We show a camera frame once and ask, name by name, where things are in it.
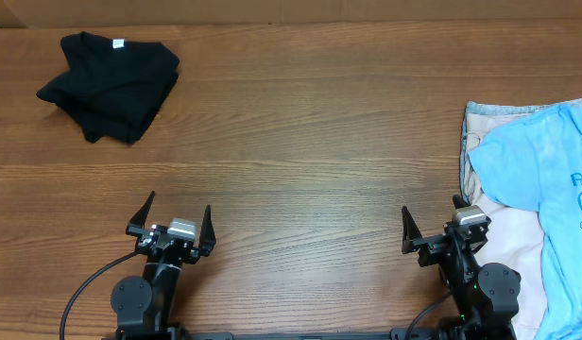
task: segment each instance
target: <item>light blue t-shirt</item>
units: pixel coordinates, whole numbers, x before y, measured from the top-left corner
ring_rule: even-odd
[[[497,127],[469,155],[488,198],[539,212],[548,302],[536,339],[582,339],[582,109]]]

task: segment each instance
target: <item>black cable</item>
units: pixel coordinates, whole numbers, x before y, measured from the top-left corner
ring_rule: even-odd
[[[417,323],[421,320],[421,318],[424,317],[426,314],[432,312],[437,306],[440,305],[440,303],[444,302],[444,300],[447,299],[450,295],[451,295],[451,292],[443,295],[441,298],[439,298],[434,303],[427,306],[427,308],[425,308],[423,311],[421,311],[421,313],[419,313],[419,315],[417,315],[415,317],[415,319],[413,319],[413,322],[411,322],[411,325],[406,329],[406,333],[404,334],[404,340],[410,340],[411,333],[413,332],[415,325],[417,325]]]
[[[451,238],[453,238],[454,248],[457,249],[457,257],[459,258],[459,269],[461,269],[461,283],[463,283],[463,279],[465,279],[464,275],[464,267],[463,267],[463,254],[461,253],[461,248],[459,247],[459,241],[457,241],[457,235],[452,231]]]
[[[92,283],[93,280],[95,280],[95,278],[99,277],[105,271],[113,268],[114,266],[120,264],[121,262],[123,262],[125,260],[131,259],[132,257],[134,257],[136,255],[138,255],[138,253],[134,251],[134,252],[118,259],[118,260],[115,260],[115,261],[103,266],[102,269],[96,271],[91,277],[89,277],[85,282],[83,282],[83,284],[81,284],[81,286],[73,294],[73,297],[71,297],[70,301],[68,301],[68,304],[66,305],[66,308],[64,309],[64,313],[62,313],[62,320],[60,321],[60,340],[64,340],[64,327],[66,326],[66,318],[68,317],[69,312],[71,312],[71,308],[73,308],[73,303],[75,303],[75,300],[79,297],[81,292],[83,292],[83,289],[85,289],[85,287],[87,287],[90,283]]]

